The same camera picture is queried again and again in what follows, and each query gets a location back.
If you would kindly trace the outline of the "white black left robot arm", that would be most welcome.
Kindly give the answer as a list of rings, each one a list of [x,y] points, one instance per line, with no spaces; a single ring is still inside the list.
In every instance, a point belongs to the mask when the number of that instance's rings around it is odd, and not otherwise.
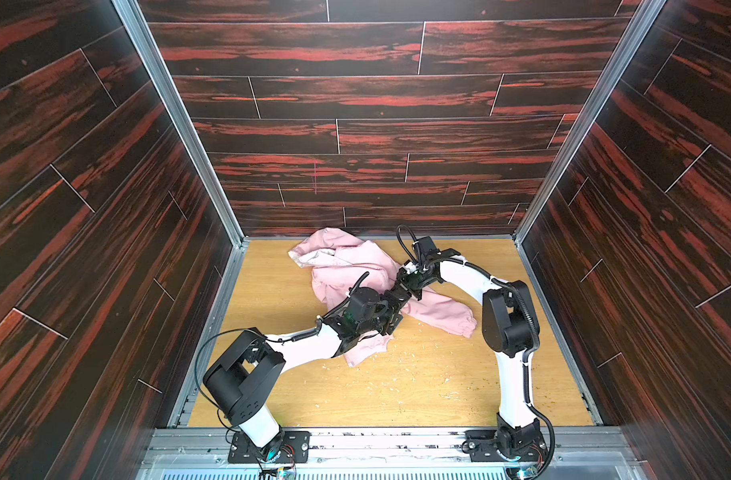
[[[383,293],[353,287],[315,327],[286,336],[243,331],[203,375],[212,402],[265,456],[280,447],[283,429],[267,406],[280,376],[318,360],[345,355],[367,339],[387,337],[401,323],[409,290]]]

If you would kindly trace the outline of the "pink zip-up jacket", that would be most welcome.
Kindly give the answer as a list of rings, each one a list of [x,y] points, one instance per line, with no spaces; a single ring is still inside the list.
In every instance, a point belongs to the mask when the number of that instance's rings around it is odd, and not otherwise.
[[[383,293],[397,286],[397,270],[401,268],[377,244],[337,228],[317,231],[290,250],[289,256],[297,266],[311,268],[315,296],[329,311],[345,300],[353,287],[371,287]],[[401,315],[465,338],[470,338],[477,328],[477,320],[467,305],[431,288],[425,288],[422,300],[412,297]],[[343,358],[355,367],[369,356],[385,352],[392,339],[393,334],[367,339]]]

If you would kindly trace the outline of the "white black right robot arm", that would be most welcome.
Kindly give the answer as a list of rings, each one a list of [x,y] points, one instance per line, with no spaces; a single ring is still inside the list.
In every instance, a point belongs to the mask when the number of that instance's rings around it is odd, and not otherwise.
[[[405,287],[451,283],[481,304],[481,332],[495,352],[501,387],[495,448],[509,461],[525,461],[533,453],[537,471],[545,470],[555,454],[555,429],[533,405],[531,360],[541,346],[541,327],[527,284],[501,280],[461,256],[423,266],[409,261],[397,279]]]

